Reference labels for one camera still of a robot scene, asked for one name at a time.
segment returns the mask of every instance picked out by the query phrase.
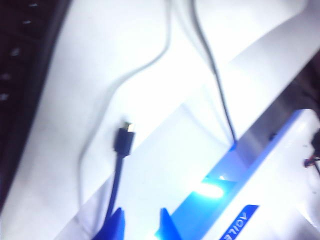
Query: black keyboard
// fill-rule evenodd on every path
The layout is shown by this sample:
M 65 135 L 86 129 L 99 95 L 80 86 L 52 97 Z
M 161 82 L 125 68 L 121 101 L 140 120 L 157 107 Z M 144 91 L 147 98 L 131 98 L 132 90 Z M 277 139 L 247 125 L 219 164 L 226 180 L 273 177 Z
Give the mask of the black keyboard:
M 71 0 L 0 0 L 0 209 L 28 139 Z

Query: glowing light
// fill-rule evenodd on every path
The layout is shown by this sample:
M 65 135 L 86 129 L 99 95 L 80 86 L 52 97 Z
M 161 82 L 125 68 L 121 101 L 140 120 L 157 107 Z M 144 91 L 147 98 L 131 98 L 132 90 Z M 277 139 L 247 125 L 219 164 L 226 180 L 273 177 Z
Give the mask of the glowing light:
M 212 199 L 218 199 L 224 195 L 224 191 L 221 187 L 205 182 L 200 183 L 195 192 Z
M 145 240 L 161 240 L 160 237 L 155 236 L 155 232 L 156 231 L 153 231 L 152 233 L 149 233 L 147 235 L 147 237 L 145 238 Z

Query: cable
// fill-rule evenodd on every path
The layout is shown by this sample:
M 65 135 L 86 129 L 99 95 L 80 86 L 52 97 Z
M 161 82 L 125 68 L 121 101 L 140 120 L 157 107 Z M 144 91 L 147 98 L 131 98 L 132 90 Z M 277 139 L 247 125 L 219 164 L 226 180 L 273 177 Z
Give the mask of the cable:
M 126 74 L 122 75 L 118 79 L 112 82 L 110 88 L 108 89 L 106 93 L 106 98 L 104 100 L 104 104 L 102 106 L 102 109 L 98 112 L 98 116 L 93 124 L 93 128 L 90 130 L 83 147 L 80 150 L 78 160 L 77 160 L 77 165 L 78 165 L 78 170 L 77 170 L 77 181 L 78 181 L 78 205 L 79 207 L 82 206 L 83 204 L 83 199 L 82 199 L 82 189 L 83 189 L 83 179 L 82 179 L 82 174 L 81 174 L 81 166 L 84 161 L 85 155 L 88 152 L 88 149 L 90 148 L 93 140 L 95 139 L 102 122 L 105 118 L 105 115 L 108 111 L 110 102 L 115 95 L 116 91 L 118 90 L 119 87 L 122 86 L 126 81 L 128 81 L 130 78 L 133 76 L 137 75 L 138 73 L 146 70 L 147 68 L 151 67 L 154 65 L 157 61 L 159 61 L 165 53 L 168 51 L 171 43 L 171 7 L 172 7 L 172 0 L 164 0 L 165 2 L 165 25 L 166 25 L 166 37 L 165 37 L 165 43 L 164 47 L 161 50 L 161 52 L 155 56 L 151 61 L 147 62 L 146 64 L 130 71 L 127 72 Z
M 219 89 L 219 93 L 220 93 L 220 98 L 221 98 L 221 102 L 222 102 L 225 118 L 226 118 L 226 120 L 228 122 L 229 129 L 230 129 L 230 132 L 232 134 L 233 148 L 234 148 L 234 147 L 236 147 L 237 142 L 238 142 L 237 141 L 237 137 L 236 137 L 236 133 L 235 133 L 233 124 L 231 122 L 228 109 L 227 109 L 225 95 L 224 95 L 224 92 L 223 92 L 223 89 L 222 89 L 220 74 L 219 74 L 218 68 L 216 66 L 214 55 L 212 54 L 212 52 L 210 50 L 208 41 L 206 40 L 204 32 L 203 32 L 203 30 L 202 30 L 202 28 L 200 26 L 200 22 L 199 22 L 199 18 L 197 16 L 197 10 L 196 10 L 196 0 L 191 0 L 191 17 L 192 17 L 192 20 L 193 20 L 193 24 L 194 24 L 196 33 L 197 33 L 197 35 L 198 35 L 198 37 L 199 37 L 199 39 L 200 39 L 200 41 L 201 41 L 201 43 L 203 45 L 203 48 L 204 48 L 204 50 L 205 50 L 205 52 L 206 52 L 206 54 L 208 56 L 209 66 L 211 68 L 211 71 L 212 71 L 213 75 L 215 75 L 215 79 L 216 79 L 216 83 L 218 85 L 218 89 Z
M 112 213 L 113 213 L 113 210 L 115 207 L 115 202 L 116 202 L 116 197 L 117 197 L 117 193 L 118 193 L 123 162 L 124 162 L 124 158 L 120 155 L 117 155 L 116 162 L 115 162 L 114 178 L 113 178 L 110 201 L 109 201 L 108 209 L 107 209 L 106 215 L 105 215 L 106 220 L 108 220 L 112 216 Z
M 135 133 L 133 132 L 133 125 L 126 123 L 125 127 L 119 128 L 117 136 L 114 141 L 114 150 L 116 152 L 116 162 L 115 162 L 115 171 L 114 171 L 115 173 L 114 173 L 109 206 L 105 216 L 106 221 L 108 221 L 108 219 L 112 216 L 112 213 L 114 210 L 118 188 L 119 188 L 123 161 L 126 156 L 130 155 L 130 150 L 131 150 L 134 136 L 135 136 Z

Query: white surface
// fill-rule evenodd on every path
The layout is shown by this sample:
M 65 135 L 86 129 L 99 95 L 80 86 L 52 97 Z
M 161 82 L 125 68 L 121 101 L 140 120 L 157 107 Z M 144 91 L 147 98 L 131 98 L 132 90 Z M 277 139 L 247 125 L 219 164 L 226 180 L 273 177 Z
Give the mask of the white surface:
M 317 115 L 304 110 L 203 239 L 220 239 L 246 205 L 260 207 L 237 240 L 320 239 L 320 178 L 314 167 L 303 167 L 319 128 Z

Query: black cable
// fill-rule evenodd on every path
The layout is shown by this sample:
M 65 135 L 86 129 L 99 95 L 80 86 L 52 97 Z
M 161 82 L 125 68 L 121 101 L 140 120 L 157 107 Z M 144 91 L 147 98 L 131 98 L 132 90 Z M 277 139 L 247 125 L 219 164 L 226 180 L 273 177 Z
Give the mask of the black cable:
M 318 172 L 318 174 L 320 176 L 320 169 L 319 169 L 319 167 L 318 167 L 316 162 L 314 162 L 314 166 L 315 166 L 315 169 L 316 169 L 316 171 Z
M 222 106 L 223 106 L 223 110 L 224 110 L 224 114 L 225 114 L 225 118 L 228 122 L 229 128 L 230 128 L 230 132 L 232 134 L 232 139 L 233 139 L 233 147 L 235 147 L 237 145 L 237 137 L 236 137 L 236 133 L 233 127 L 233 124 L 231 122 L 230 116 L 229 116 L 229 112 L 227 109 L 227 104 L 226 104 L 226 100 L 225 100 L 225 95 L 222 89 L 222 84 L 221 84 L 221 79 L 220 79 L 220 74 L 218 71 L 218 68 L 216 66 L 216 62 L 214 59 L 214 55 L 212 54 L 208 41 L 206 40 L 205 36 L 204 36 L 204 32 L 200 26 L 200 22 L 199 22 L 199 18 L 197 16 L 197 11 L 196 11 L 196 0 L 191 0 L 191 16 L 192 16 L 192 20 L 193 20 L 193 24 L 196 30 L 196 33 L 204 47 L 204 50 L 208 56 L 209 59 L 209 65 L 211 68 L 212 73 L 215 75 L 215 79 L 216 79 L 216 83 L 218 85 L 218 89 L 219 89 L 219 93 L 220 93 L 220 98 L 221 98 L 221 102 L 222 102 Z
M 123 162 L 124 162 L 124 157 L 118 154 L 116 156 L 116 162 L 115 162 L 112 192 L 111 192 L 111 196 L 110 196 L 110 200 L 109 200 L 108 210 L 106 211 L 106 215 L 105 215 L 106 220 L 108 220 L 112 216 L 112 213 L 114 211 L 118 188 L 119 188 L 119 182 L 120 182 L 120 178 L 121 178 Z
M 133 132 L 133 125 L 130 123 L 126 123 L 124 127 L 119 128 L 116 138 L 114 140 L 113 148 L 114 148 L 114 151 L 116 152 L 116 161 L 115 161 L 112 191 L 111 191 L 108 209 L 106 211 L 106 216 L 105 216 L 106 221 L 108 221 L 108 219 L 112 216 L 112 213 L 114 210 L 121 172 L 122 172 L 123 161 L 126 156 L 130 155 L 130 150 L 131 150 L 134 136 L 135 136 L 135 133 Z

